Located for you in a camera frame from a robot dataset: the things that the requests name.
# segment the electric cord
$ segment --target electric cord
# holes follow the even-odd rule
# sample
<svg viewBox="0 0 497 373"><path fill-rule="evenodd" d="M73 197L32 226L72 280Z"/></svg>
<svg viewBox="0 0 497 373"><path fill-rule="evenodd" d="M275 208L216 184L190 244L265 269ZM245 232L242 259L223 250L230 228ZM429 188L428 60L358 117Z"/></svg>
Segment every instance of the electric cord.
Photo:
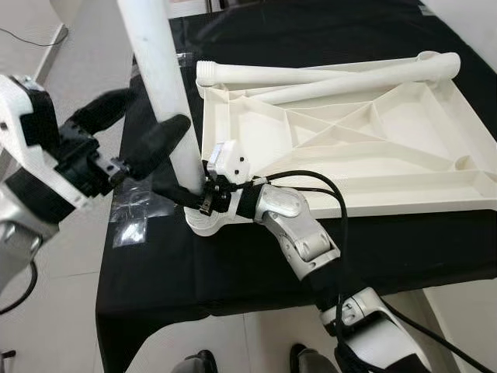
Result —
<svg viewBox="0 0 497 373"><path fill-rule="evenodd" d="M421 333L426 334L429 336L431 339L435 340L442 346L444 346L446 349L454 352L458 357L466 361L469 365L471 365L473 368L478 369L479 371L482 371L484 373L494 373L494 371L491 371L487 367L485 367L483 364L480 364L477 362L474 358L471 356L467 355L465 352L454 346L451 342L448 340L442 338L438 334L432 332L430 329L427 329L426 327L418 324L417 322L411 320L409 317L403 315L400 313L397 309L389 305L386 301L383 301L383 303L387 306L388 310L394 314L394 316L398 317L400 320L405 322L406 324L412 326L414 329L419 330Z"/></svg>
<svg viewBox="0 0 497 373"><path fill-rule="evenodd" d="M55 41L54 43L51 43L51 44L39 44L39 43L35 43L34 41L29 41L29 40L23 39L22 37L18 37L12 31L8 31L8 30L3 29L1 27L0 27L0 31L3 31L4 33L7 33L11 37L16 38L17 40L20 40L23 43L28 43L28 44L36 45L37 47L52 47L54 45L58 45L58 44L62 43L64 40L66 40L66 38L69 36L69 29L66 28L65 29L65 34L64 34L64 36L60 40L57 40L57 41Z"/></svg>
<svg viewBox="0 0 497 373"><path fill-rule="evenodd" d="M28 285L28 288L26 289L26 291L24 291L24 294L21 295L21 297L17 301L13 302L11 305L5 307L4 309L0 309L0 315L4 315L7 312L11 312L13 309L19 307L31 295L31 293L33 293L33 290L36 287L36 283L38 282L38 267L36 266L34 260L32 260L30 263L30 269L31 281Z"/></svg>
<svg viewBox="0 0 497 373"><path fill-rule="evenodd" d="M307 170L295 170L295 171L287 171L284 173L276 173L270 176L266 177L267 181L271 180L276 180L276 179L281 179L284 177L289 177L289 176L309 176L313 177L315 179L321 180L323 183L327 184L332 190L326 190L322 188L310 188L310 187L294 187L295 190L300 190L300 191L311 191L311 192L319 192L319 193L325 193L328 195L331 195L334 197L338 202L340 206L340 211L341 211L341 220L342 220L342 247L341 249L341 260L342 260L342 268L341 268L341 273L339 274L339 301L337 303L337 309L336 309L336 325L335 325L335 331L336 331L336 337L338 341L338 348L342 348L345 353L346 353L346 358L353 360L355 363L358 364L360 368L367 369L368 371L372 371L373 373L401 373L401 372L396 372L392 370L385 370L383 368L376 367L372 364L369 364L363 360L360 359L354 353L354 351L346 344L345 339L343 337L343 320L342 320L342 309L343 309L343 302L345 301L344 295L342 294L343 291L343 281L345 280L344 278L344 269L348 267L348 256L347 256L347 243L348 243L348 233L349 233L349 221L348 221L348 215L347 215L347 210L346 210L346 204L343 199L343 195L340 193L339 188L327 177L315 173L312 171L307 171ZM403 315L400 313L397 309L389 305L387 302L383 301L384 304L387 306L387 308L390 310L390 312L398 317L400 320L403 322L407 323L408 325L412 326L413 328L417 329L418 331L426 334L436 342L440 343L442 346L447 348L448 350L454 352L457 356L459 356L461 359L466 361L469 365L473 366L474 368L478 369L479 371L483 373L495 373L485 367L483 364L480 364L477 362L475 359L467 355L465 352L460 350L459 348L455 347L452 343L449 341L445 340L441 336L435 334L431 330L427 329L424 326L419 325L417 322L411 320L407 316Z"/></svg>

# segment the white pipe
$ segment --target white pipe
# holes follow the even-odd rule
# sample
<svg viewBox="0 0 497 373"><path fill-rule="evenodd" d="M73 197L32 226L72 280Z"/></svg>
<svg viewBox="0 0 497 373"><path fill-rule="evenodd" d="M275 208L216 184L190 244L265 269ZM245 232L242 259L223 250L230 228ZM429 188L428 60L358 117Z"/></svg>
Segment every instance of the white pipe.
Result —
<svg viewBox="0 0 497 373"><path fill-rule="evenodd" d="M407 64L398 64L378 68L340 78L320 82L295 85L273 92L252 96L265 103L291 103L303 99L315 99L323 96L350 92L366 91L405 82L420 82L452 79L461 67L461 59L456 53L434 55L428 59L419 59Z"/></svg>
<svg viewBox="0 0 497 373"><path fill-rule="evenodd" d="M191 119L164 0L118 0L157 122ZM170 155L179 185L200 194L204 181L193 125Z"/></svg>
<svg viewBox="0 0 497 373"><path fill-rule="evenodd" d="M196 81L203 87L216 84L301 84L319 82L339 76L351 75L349 71L309 70L303 68L267 68L237 64L217 64L213 61L196 63Z"/></svg>

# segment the table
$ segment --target table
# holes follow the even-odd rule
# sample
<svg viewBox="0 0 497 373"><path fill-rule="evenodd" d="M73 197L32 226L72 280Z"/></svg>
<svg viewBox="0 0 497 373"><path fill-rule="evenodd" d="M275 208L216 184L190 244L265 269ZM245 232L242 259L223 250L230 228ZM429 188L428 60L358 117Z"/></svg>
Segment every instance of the table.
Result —
<svg viewBox="0 0 497 373"><path fill-rule="evenodd" d="M171 21L178 52L188 52L182 76L199 140L203 101L195 62L300 68L455 51L462 69L455 82L494 138L495 73L435 16L412 0L306 0L265 2ZM138 100L128 108L121 155L154 123L140 76L131 80ZM173 180L166 165L161 176ZM324 220L330 235L339 223ZM465 211L351 218L353 267L381 294L497 276L497 214ZM113 248L109 223L96 303L106 372L125 371L152 333L174 322L280 309L312 303L258 225L231 225L200 238L181 208L148 219L146 243Z"/></svg>

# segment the gray floor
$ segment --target gray floor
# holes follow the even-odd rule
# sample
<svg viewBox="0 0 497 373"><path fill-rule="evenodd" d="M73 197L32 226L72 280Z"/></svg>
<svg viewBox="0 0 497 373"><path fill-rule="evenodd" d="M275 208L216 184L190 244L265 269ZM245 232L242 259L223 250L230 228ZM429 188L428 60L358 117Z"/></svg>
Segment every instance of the gray floor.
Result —
<svg viewBox="0 0 497 373"><path fill-rule="evenodd" d="M115 0L86 0L61 48L45 86L59 120L109 89L124 87L132 52ZM118 152L122 123L99 136L106 154ZM71 216L61 234L43 248L37 261L40 281L34 294L14 312L0 318L0 350L16 349L8 366L14 373L102 372L95 328L95 299L110 198L91 214ZM14 281L0 306L18 297L27 274ZM423 310L411 295L394 301L420 321ZM314 307L256 312L185 322L151 336L129 372L168 372L186 355L211 349L220 372L287 373L287 355L302 342L332 357L335 341L321 327ZM426 344L439 369L439 351Z"/></svg>

